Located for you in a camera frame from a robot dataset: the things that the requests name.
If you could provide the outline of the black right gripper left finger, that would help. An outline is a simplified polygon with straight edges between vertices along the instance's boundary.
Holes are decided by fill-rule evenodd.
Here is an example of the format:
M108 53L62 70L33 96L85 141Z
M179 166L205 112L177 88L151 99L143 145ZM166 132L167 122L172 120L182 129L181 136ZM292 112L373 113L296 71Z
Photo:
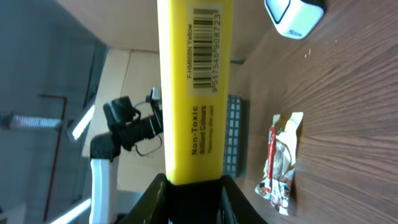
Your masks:
M162 224L169 222L166 209L166 176L157 174L133 209L118 218L118 224Z

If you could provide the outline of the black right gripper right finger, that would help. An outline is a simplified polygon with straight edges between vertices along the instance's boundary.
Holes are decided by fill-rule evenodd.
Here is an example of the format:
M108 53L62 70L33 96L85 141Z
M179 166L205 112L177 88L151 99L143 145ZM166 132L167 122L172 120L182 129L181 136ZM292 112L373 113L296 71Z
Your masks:
M249 200L242 193L229 175L221 177L221 204L219 209L222 224L267 224L256 212Z

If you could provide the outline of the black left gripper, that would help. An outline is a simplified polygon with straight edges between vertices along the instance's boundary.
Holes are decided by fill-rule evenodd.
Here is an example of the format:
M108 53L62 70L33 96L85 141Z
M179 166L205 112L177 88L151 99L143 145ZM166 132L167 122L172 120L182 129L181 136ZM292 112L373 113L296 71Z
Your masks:
M103 105L110 140L117 150L124 148L130 151L138 142L163 133L162 110L159 108L162 99L152 100L151 91L145 100L139 103L148 104L152 108L152 114L146 117L141 116L141 112L132 105L128 96L116 98Z

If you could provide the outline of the red stick snack packet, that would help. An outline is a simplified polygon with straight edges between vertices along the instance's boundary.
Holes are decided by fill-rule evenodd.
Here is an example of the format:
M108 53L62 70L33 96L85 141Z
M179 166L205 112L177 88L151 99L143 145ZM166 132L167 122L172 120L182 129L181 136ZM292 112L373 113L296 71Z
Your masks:
M269 133L269 155L268 155L268 171L267 171L267 177L269 179L269 183L267 184L267 191L269 193L272 192L274 153L275 153L275 128L271 127Z

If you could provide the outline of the beige brown snack pouch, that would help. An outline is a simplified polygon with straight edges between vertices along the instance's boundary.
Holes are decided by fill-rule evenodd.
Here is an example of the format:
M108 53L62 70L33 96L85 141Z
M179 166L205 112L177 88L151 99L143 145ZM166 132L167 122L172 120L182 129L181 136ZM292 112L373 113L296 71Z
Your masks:
M275 128L272 192L267 191L267 184L269 183L267 177L268 157L264 166L263 179L255 188L257 194L268 200L281 215L285 216L289 214L289 198L297 160L297 130L302 120L302 112L275 114L273 116L270 126L270 128Z

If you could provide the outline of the yellow highlighter pen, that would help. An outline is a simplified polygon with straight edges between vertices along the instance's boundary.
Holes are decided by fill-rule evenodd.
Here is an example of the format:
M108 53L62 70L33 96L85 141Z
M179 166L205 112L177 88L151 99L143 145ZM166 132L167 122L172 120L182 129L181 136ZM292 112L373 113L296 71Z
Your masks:
M172 223L219 219L234 4L157 2L165 206Z

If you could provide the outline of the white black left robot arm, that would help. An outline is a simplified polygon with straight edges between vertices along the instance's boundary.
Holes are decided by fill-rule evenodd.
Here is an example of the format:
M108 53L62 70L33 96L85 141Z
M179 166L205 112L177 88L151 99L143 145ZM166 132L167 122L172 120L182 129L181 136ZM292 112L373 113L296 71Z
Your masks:
M131 151L137 143L163 133L161 90L153 87L144 103L152 108L146 117L132 105L128 96L103 105L109 131L93 137L90 143L91 212L90 223L114 223L117 213L117 174L121 150Z

